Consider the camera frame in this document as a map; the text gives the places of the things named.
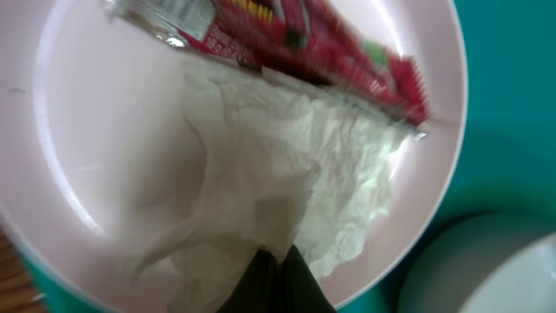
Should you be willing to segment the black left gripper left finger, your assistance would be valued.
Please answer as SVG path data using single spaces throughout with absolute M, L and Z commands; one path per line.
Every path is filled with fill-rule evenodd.
M 279 274 L 273 255 L 257 250 L 217 313 L 275 313 L 279 303 Z

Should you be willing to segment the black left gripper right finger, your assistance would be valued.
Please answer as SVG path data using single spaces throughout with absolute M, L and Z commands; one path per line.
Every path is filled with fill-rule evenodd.
M 301 252 L 294 245 L 281 265 L 280 311 L 285 313 L 336 312 L 305 263 Z

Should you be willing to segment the white paper napkin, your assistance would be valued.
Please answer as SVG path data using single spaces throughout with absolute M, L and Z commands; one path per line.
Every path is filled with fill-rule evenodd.
M 204 156 L 190 199 L 129 214 L 126 270 L 177 274 L 170 312 L 214 312 L 257 252 L 298 251 L 320 279 L 363 250 L 388 210 L 405 131 L 344 95 L 201 58 L 181 62 L 182 120 Z

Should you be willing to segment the red snack wrapper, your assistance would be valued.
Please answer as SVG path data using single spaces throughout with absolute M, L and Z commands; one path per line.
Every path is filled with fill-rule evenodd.
M 330 88 L 411 129 L 429 116 L 415 61 L 361 38 L 328 1 L 106 0 L 103 7 L 179 50 Z

